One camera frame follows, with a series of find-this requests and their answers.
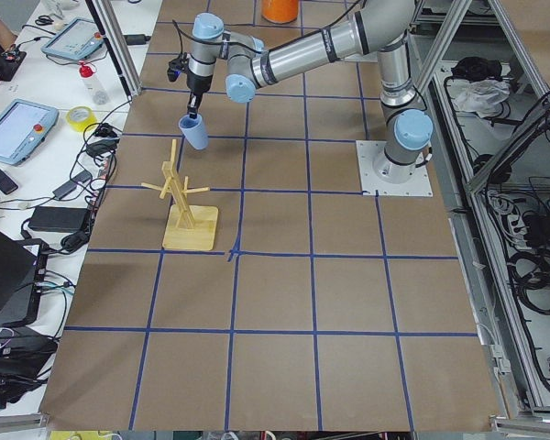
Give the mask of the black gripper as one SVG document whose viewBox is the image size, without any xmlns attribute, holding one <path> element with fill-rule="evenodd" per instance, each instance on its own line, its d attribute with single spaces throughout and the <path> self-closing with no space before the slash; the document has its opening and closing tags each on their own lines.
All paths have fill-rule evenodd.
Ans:
<svg viewBox="0 0 550 440">
<path fill-rule="evenodd" d="M 196 119 L 203 100 L 202 94 L 207 93 L 211 89 L 211 76 L 198 75 L 192 71 L 187 71 L 186 83 L 190 90 L 190 96 L 187 104 L 188 116 L 192 119 Z"/>
</svg>

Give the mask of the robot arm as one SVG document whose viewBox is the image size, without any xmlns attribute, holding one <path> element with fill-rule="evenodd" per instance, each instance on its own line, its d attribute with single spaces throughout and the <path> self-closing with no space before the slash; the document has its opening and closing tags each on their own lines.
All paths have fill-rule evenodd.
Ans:
<svg viewBox="0 0 550 440">
<path fill-rule="evenodd" d="M 387 183 L 409 181 L 422 165 L 418 159 L 434 129 L 429 116 L 414 104 L 417 90 L 408 59 L 414 9 L 413 1 L 366 1 L 354 14 L 271 49 L 257 38 L 227 30 L 219 16 L 197 15 L 188 37 L 191 50 L 176 59 L 175 69 L 186 74 L 190 91 L 186 113 L 178 123 L 180 131 L 195 149 L 207 147 L 199 107 L 219 60 L 227 64 L 227 96 L 246 104 L 260 88 L 348 57 L 376 53 L 388 139 L 372 167 Z"/>
</svg>

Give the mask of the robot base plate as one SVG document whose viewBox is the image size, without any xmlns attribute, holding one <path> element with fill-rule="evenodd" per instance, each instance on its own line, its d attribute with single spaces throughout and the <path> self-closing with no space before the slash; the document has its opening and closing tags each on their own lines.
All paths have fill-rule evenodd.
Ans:
<svg viewBox="0 0 550 440">
<path fill-rule="evenodd" d="M 385 155 L 385 141 L 357 140 L 361 192 L 370 196 L 432 197 L 433 191 L 423 154 L 410 165 L 397 165 Z"/>
</svg>

